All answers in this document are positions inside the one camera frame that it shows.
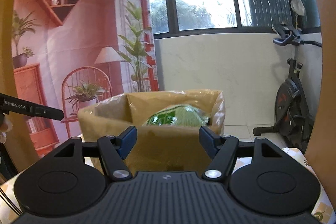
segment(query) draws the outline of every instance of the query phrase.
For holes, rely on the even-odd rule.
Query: lamp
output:
[[[108,63],[110,78],[110,62],[125,61],[112,47],[104,47],[100,50],[95,64]]]

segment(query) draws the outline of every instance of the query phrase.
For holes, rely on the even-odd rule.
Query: pink tapestry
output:
[[[81,134],[80,108],[158,90],[148,0],[15,0],[12,57],[18,97],[65,118],[26,117],[40,157]]]

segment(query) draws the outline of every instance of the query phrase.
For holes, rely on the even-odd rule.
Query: potted plant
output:
[[[142,29],[142,10],[141,7],[137,7],[130,1],[127,1],[125,8],[129,13],[129,15],[126,15],[125,18],[127,20],[128,27],[132,32],[133,39],[129,40],[123,35],[118,36],[125,41],[125,50],[127,50],[131,57],[121,51],[117,51],[117,53],[125,59],[124,62],[127,62],[132,66],[134,74],[131,75],[131,78],[132,81],[136,82],[137,91],[144,92],[147,90],[143,83],[143,75],[147,72],[148,68],[151,68],[151,66],[146,62],[146,56],[149,54],[145,51],[144,44],[147,42],[142,39],[145,32],[145,30]]]
[[[40,26],[34,23],[36,19],[29,18],[33,12],[31,12],[25,18],[20,18],[18,13],[15,10],[13,10],[12,40],[16,48],[16,56],[12,58],[14,68],[20,68],[25,66],[27,64],[28,58],[34,55],[33,51],[29,47],[23,47],[23,53],[21,54],[19,54],[18,50],[20,38],[26,32],[35,33],[34,27]]]
[[[73,88],[75,94],[66,98],[66,100],[69,100],[72,106],[78,104],[78,109],[96,104],[98,96],[107,92],[102,86],[83,81],[81,81],[81,85],[71,86],[71,88]]]

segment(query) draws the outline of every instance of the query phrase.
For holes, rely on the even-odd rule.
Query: vase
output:
[[[17,56],[12,57],[12,60],[14,69],[17,69],[26,66],[28,57],[26,54],[19,54]]]
[[[79,106],[79,109],[81,109],[81,108],[84,108],[84,107],[87,107],[87,106],[93,106],[96,103],[97,103],[97,99],[93,98],[92,100],[89,100],[89,101],[79,102],[78,106]]]

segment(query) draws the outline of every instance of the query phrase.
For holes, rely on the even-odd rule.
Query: cardboard box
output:
[[[125,160],[133,174],[139,170],[194,170],[201,174],[211,160],[199,143],[199,128],[142,126],[156,112],[176,104],[190,104],[210,113],[209,127],[218,135],[222,132],[225,103],[219,90],[121,94],[81,109],[78,119],[86,142],[117,136],[136,126],[137,143]],[[98,159],[92,162],[101,170]]]

